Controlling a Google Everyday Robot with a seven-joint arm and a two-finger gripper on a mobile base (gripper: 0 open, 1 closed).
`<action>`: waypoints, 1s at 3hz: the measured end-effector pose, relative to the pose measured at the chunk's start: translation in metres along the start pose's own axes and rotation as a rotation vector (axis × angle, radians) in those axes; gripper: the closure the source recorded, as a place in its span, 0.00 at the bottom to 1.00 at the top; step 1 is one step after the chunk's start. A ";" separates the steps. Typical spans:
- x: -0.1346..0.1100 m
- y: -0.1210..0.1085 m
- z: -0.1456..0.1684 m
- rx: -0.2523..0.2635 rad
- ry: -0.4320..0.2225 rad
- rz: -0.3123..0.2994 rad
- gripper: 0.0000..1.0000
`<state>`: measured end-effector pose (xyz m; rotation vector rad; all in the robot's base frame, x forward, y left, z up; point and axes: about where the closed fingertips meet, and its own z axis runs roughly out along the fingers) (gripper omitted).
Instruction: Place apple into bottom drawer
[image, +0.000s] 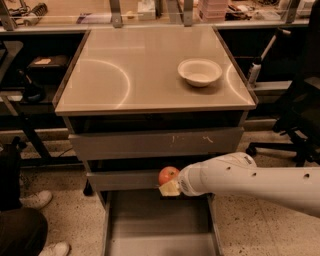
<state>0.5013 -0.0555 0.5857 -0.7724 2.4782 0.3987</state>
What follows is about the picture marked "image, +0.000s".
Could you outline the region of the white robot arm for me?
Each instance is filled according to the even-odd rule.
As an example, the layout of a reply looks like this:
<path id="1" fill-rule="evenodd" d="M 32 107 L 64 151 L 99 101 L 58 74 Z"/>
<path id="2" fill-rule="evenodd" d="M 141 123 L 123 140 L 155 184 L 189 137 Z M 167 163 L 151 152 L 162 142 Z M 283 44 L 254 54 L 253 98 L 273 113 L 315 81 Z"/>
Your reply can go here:
<path id="1" fill-rule="evenodd" d="M 319 168 L 262 168 L 243 152 L 188 165 L 159 190 L 164 196 L 251 196 L 320 217 Z"/>

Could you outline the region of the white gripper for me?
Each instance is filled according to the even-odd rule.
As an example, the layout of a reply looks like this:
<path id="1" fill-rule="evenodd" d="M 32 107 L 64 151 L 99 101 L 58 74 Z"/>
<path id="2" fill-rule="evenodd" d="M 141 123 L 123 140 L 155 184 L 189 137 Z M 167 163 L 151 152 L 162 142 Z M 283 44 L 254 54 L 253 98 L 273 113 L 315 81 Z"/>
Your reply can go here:
<path id="1" fill-rule="evenodd" d="M 178 175 L 178 182 L 170 180 L 159 187 L 164 197 L 179 196 L 181 192 L 187 196 L 200 196 L 205 193 L 202 182 L 202 164 L 195 163 L 183 168 Z"/>

